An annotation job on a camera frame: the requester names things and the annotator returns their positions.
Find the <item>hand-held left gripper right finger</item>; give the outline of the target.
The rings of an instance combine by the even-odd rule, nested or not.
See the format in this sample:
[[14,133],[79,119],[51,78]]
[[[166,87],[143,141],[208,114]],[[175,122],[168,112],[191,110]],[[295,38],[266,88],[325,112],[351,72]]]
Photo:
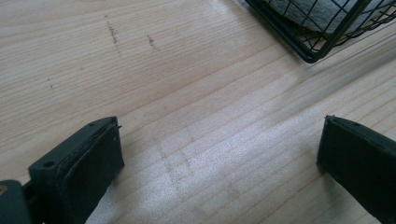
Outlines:
[[382,224],[396,224],[396,141],[357,122],[328,116],[318,165]]

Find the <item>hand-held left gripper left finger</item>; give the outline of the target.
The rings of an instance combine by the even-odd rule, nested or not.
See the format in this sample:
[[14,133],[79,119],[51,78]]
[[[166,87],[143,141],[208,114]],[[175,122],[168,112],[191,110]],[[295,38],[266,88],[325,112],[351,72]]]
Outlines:
[[93,121],[28,168],[47,224],[84,224],[124,161],[118,119]]

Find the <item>black wire mesh basket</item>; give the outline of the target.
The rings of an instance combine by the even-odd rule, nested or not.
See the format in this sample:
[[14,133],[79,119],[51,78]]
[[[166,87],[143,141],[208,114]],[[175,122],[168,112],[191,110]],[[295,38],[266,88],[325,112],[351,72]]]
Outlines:
[[347,29],[367,7],[371,0],[360,0],[332,34],[311,31],[277,14],[262,0],[245,0],[258,15],[263,18],[292,49],[306,62],[315,63],[324,58],[334,47],[340,46],[352,38],[372,31],[378,26],[396,19],[396,5],[390,6],[382,21],[375,20],[368,28],[359,28],[348,33]]

